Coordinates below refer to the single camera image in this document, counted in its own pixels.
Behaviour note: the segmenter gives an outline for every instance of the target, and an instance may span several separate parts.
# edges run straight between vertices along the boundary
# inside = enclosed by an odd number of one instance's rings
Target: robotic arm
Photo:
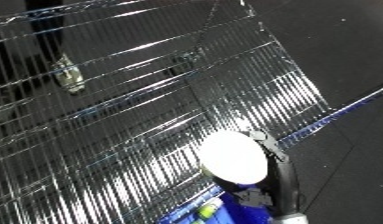
[[[206,169],[210,171],[213,181],[224,191],[230,193],[241,205],[252,207],[265,206],[272,217],[270,224],[308,224],[307,217],[300,213],[301,194],[299,182],[294,165],[289,156],[278,148],[277,141],[264,130],[237,134],[242,134],[245,137],[247,136],[253,139],[255,144],[260,146],[256,147],[256,150],[263,150],[267,170],[261,172],[266,172],[265,177],[255,182],[257,188],[243,189],[238,185],[242,183],[237,182],[235,179],[231,180],[229,176],[217,175],[218,172],[215,172],[214,167],[212,167],[213,170],[206,167]],[[203,164],[204,159],[206,160],[206,157],[202,156],[201,161]]]

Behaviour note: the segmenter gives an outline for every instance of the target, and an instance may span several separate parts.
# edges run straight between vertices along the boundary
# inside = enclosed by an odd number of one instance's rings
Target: black pants
[[[64,24],[64,18],[62,16],[55,15],[54,11],[51,13],[40,13],[35,10],[44,8],[60,6],[63,4],[63,0],[25,0],[26,10],[29,12],[29,17],[33,19],[31,26],[33,32],[36,34],[37,42],[41,50],[41,55],[32,56],[33,58],[23,59],[24,63],[13,64],[4,41],[0,42],[0,85],[12,82],[13,79],[21,79],[19,75],[14,72],[15,66],[21,66],[27,70],[27,73],[37,75],[45,73],[51,68],[49,65],[56,62],[62,56],[62,42],[63,33],[61,30],[55,30],[60,28]],[[43,80],[32,80],[31,82],[22,83],[19,88],[15,88],[15,98],[21,99],[26,92],[29,92],[35,86],[41,85]]]

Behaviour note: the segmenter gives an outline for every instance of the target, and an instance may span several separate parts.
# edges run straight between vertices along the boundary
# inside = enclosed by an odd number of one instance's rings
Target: shopping cart
[[[30,27],[54,18],[64,23]],[[58,32],[67,67],[36,41]],[[54,77],[75,67],[85,90],[71,95]],[[95,0],[0,16],[1,74],[0,223],[154,223],[220,193],[196,154],[210,133],[264,127],[287,149],[340,114],[246,1]]]

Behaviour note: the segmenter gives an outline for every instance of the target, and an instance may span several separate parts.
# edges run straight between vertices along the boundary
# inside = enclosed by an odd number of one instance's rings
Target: metal wire
[[[54,69],[60,39],[43,35],[59,32],[74,64]],[[74,67],[86,87],[76,96],[54,84]],[[0,77],[0,223],[155,222],[210,186],[196,153],[206,135],[264,127],[283,137],[329,110],[253,9],[233,0],[87,1],[2,16]]]

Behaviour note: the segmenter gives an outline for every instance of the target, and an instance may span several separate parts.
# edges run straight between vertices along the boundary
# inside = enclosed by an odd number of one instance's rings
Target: blue plastic part
[[[207,194],[201,195],[196,200],[201,201],[202,196],[207,196]],[[269,214],[267,213],[266,209],[264,208],[252,208],[252,207],[246,207],[241,206],[234,202],[232,196],[228,194],[223,194],[220,197],[224,205],[217,210],[217,212],[214,214],[214,216],[208,220],[205,220],[205,224],[267,224],[269,219]],[[178,218],[179,215],[179,209],[176,209],[170,215],[165,216],[164,219],[161,219],[160,223],[179,223],[179,224],[191,224],[192,222],[199,219],[198,215],[196,214],[196,209],[193,208],[193,213],[189,213],[188,215],[185,215],[181,219]],[[189,207],[183,206],[181,212],[184,212],[184,209],[187,209]]]
[[[194,213],[199,207],[201,207],[203,203],[205,203],[210,198],[219,195],[221,192],[222,190],[220,187],[218,186],[211,187],[199,197],[195,198],[194,200],[188,203],[183,204],[182,206],[178,207],[176,210],[172,211],[171,213],[161,218],[158,221],[158,223],[160,224],[178,223],[180,220],[183,220],[184,218],[187,218],[188,216],[192,215],[192,213]]]

